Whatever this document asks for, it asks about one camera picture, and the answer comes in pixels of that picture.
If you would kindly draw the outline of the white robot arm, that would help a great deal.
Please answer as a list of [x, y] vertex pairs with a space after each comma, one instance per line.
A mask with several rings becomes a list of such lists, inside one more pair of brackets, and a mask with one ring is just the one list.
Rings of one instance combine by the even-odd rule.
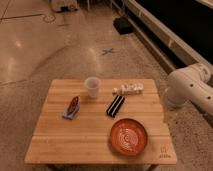
[[213, 116], [213, 87], [208, 85], [210, 69], [196, 63], [171, 72], [164, 91], [164, 103], [171, 108], [181, 108], [187, 101], [199, 106]]

